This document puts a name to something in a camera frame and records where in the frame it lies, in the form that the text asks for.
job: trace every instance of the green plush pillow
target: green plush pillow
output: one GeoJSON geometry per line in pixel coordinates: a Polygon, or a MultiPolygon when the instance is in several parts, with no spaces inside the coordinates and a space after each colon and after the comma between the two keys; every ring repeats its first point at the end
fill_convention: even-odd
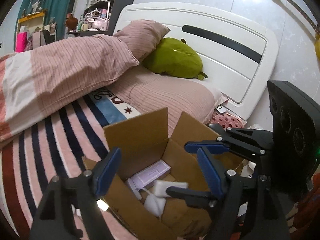
{"type": "Polygon", "coordinates": [[[207,78],[202,72],[202,60],[187,44],[174,38],[164,38],[142,62],[157,74],[167,73],[180,78],[207,78]]]}

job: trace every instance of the open cardboard box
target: open cardboard box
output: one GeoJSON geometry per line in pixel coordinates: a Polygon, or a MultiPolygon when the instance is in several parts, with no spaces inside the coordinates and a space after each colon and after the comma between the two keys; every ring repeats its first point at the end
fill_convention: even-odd
{"type": "MultiPolygon", "coordinates": [[[[195,156],[187,153],[183,146],[187,141],[215,140],[218,134],[183,112],[171,138],[168,138],[167,108],[106,126],[104,132],[109,149],[119,147],[122,152],[121,165],[104,201],[123,225],[139,240],[204,236],[211,224],[205,210],[189,208],[180,199],[167,198],[159,220],[143,206],[147,195],[142,193],[143,200],[139,201],[124,182],[162,159],[171,167],[164,180],[185,181],[190,189],[208,191],[195,156]]],[[[215,158],[226,169],[235,169],[242,161],[231,153],[215,158]]],[[[85,159],[84,164],[92,169],[95,162],[85,159]]]]}

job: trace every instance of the pink striped pillow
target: pink striped pillow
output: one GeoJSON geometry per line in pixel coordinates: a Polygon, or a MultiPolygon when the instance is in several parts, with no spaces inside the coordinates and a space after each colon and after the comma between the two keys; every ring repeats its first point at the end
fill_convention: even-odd
{"type": "Polygon", "coordinates": [[[138,65],[127,45],[98,34],[0,59],[0,142],[138,65]]]}
{"type": "Polygon", "coordinates": [[[114,37],[124,41],[133,56],[142,62],[146,56],[156,49],[161,39],[170,29],[161,23],[149,20],[132,21],[114,37]]]}
{"type": "Polygon", "coordinates": [[[190,80],[161,76],[141,65],[128,70],[108,88],[141,114],[168,107],[169,136],[182,112],[208,123],[216,106],[225,101],[217,89],[209,91],[190,80]]]}

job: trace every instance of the star pattern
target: star pattern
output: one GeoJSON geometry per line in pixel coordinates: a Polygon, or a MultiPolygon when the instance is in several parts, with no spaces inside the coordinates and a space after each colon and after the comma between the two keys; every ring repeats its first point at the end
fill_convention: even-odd
{"type": "Polygon", "coordinates": [[[130,114],[132,112],[132,110],[131,110],[131,108],[127,107],[127,109],[125,109],[125,112],[130,114]]]}

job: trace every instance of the striped blanket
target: striped blanket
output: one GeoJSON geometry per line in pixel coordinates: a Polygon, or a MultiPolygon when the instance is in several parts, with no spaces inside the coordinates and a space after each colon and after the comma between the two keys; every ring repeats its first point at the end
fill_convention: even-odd
{"type": "MultiPolygon", "coordinates": [[[[78,176],[85,170],[84,155],[95,161],[104,158],[108,146],[103,127],[139,114],[103,87],[26,129],[3,148],[0,208],[20,238],[28,239],[36,208],[51,178],[56,174],[78,176]]],[[[116,221],[109,218],[109,223],[116,221]]]]}

